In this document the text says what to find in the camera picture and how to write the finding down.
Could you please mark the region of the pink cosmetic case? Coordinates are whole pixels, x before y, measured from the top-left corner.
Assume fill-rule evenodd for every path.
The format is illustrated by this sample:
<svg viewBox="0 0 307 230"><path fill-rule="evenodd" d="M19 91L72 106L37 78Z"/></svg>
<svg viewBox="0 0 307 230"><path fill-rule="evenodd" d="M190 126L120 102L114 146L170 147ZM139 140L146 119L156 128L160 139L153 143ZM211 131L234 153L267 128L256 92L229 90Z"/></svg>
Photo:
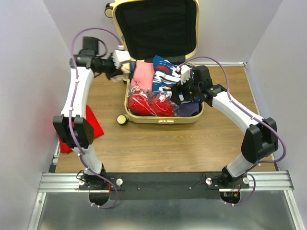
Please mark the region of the pink cosmetic case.
<svg viewBox="0 0 307 230"><path fill-rule="evenodd" d="M154 76L153 63L137 61L130 83L131 88L139 88L145 91L152 91Z"/></svg>

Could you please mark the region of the cream yellow suitcase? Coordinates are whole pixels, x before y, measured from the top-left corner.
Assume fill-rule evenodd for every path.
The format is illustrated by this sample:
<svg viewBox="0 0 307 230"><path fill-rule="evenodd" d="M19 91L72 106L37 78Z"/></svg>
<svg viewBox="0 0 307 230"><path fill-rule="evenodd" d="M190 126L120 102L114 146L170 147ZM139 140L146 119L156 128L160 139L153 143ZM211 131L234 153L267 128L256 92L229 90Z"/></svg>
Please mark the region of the cream yellow suitcase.
<svg viewBox="0 0 307 230"><path fill-rule="evenodd" d="M195 67L188 59L195 55L199 39L199 2L196 0L117 0L108 3L105 15L113 19L125 50L132 61L153 63L158 55L181 66ZM190 124L204 110L191 117L137 116L127 109L131 80L127 82L124 115L120 125L129 121L139 124Z"/></svg>

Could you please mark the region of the blue red white patterned cloth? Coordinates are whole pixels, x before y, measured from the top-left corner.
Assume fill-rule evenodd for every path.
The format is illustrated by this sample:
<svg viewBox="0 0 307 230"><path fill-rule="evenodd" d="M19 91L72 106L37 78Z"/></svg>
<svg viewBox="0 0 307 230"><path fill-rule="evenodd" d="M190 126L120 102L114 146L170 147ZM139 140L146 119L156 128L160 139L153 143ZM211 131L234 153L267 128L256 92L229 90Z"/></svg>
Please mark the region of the blue red white patterned cloth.
<svg viewBox="0 0 307 230"><path fill-rule="evenodd" d="M152 85L152 92L158 91L171 91L170 87L177 82L180 82L180 75L176 73L176 68L178 66L169 62L168 60L164 59L161 56L154 56L153 58L153 69L154 69L154 76L153 76L153 85ZM191 70L191 78L187 83L194 84L194 77ZM193 101L200 103L200 97L193 95Z"/></svg>

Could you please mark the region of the purple sweatshirt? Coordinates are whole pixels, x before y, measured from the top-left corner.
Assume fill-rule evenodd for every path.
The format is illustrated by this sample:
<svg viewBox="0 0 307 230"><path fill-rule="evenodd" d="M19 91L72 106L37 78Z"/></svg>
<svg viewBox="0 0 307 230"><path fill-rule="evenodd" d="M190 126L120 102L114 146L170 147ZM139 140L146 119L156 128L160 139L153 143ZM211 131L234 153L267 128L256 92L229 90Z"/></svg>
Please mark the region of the purple sweatshirt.
<svg viewBox="0 0 307 230"><path fill-rule="evenodd" d="M201 104L196 102L182 103L177 110L178 117L191 117L197 115L201 110Z"/></svg>

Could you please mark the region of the red garment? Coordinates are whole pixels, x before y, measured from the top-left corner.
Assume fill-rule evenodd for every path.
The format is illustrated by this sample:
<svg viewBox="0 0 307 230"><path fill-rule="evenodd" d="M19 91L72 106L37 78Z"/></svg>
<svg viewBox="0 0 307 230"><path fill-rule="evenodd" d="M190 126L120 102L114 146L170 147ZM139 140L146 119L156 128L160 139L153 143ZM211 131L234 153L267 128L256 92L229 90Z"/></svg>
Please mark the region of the red garment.
<svg viewBox="0 0 307 230"><path fill-rule="evenodd" d="M94 128L94 138L97 138L99 136L102 136L104 134L98 120L96 119L94 113L92 112L91 108L89 105L86 105L86 118L87 121L92 125ZM68 147L66 143L63 143L58 136L59 139L59 148L60 148L60 153L71 153L72 149Z"/></svg>

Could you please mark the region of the red plastic packaged item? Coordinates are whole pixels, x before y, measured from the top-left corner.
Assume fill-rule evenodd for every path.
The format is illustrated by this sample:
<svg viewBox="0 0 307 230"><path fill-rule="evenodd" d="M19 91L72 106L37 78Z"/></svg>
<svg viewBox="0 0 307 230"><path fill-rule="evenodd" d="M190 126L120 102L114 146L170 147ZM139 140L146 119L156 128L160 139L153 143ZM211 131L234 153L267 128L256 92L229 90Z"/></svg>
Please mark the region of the red plastic packaged item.
<svg viewBox="0 0 307 230"><path fill-rule="evenodd" d="M152 92L138 86L128 90L127 109L137 116L179 116L179 106L171 101L171 91Z"/></svg>

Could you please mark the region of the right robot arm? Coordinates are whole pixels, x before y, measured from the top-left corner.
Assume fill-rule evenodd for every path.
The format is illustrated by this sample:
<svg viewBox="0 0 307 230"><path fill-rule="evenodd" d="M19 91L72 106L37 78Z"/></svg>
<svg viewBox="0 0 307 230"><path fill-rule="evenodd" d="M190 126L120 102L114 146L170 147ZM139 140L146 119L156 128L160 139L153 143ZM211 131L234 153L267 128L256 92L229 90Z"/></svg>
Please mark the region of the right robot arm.
<svg viewBox="0 0 307 230"><path fill-rule="evenodd" d="M274 119L255 114L239 103L225 87L214 85L209 69L203 66L193 68L178 66L175 70L179 82L171 86L171 100L199 98L227 116L244 134L240 154L222 169L220 175L212 178L216 185L233 187L238 180L262 159L278 149L277 125Z"/></svg>

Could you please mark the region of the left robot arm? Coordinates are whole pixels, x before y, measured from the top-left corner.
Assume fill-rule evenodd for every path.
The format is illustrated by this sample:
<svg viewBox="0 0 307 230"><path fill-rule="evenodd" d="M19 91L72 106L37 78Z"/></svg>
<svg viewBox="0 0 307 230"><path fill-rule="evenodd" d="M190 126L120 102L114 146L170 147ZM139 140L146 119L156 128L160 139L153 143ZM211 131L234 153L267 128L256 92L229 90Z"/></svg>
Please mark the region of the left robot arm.
<svg viewBox="0 0 307 230"><path fill-rule="evenodd" d="M83 165L83 181L87 186L102 189L116 186L106 177L103 163L99 160L93 147L94 127L88 121L86 106L88 93L95 73L105 73L109 78L117 75L130 56L123 44L104 59L99 55L99 39L83 37L83 47L70 59L71 79L66 102L58 116L53 117L56 133L78 156Z"/></svg>

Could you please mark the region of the beige packaged item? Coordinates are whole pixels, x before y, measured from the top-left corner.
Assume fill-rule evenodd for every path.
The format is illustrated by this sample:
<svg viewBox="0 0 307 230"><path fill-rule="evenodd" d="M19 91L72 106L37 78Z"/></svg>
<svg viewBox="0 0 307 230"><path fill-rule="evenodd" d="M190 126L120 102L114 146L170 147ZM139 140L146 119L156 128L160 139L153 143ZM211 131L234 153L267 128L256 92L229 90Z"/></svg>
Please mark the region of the beige packaged item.
<svg viewBox="0 0 307 230"><path fill-rule="evenodd" d="M132 79L135 67L136 67L135 61L123 64L119 72L112 78L112 81L122 81L123 83L127 83Z"/></svg>

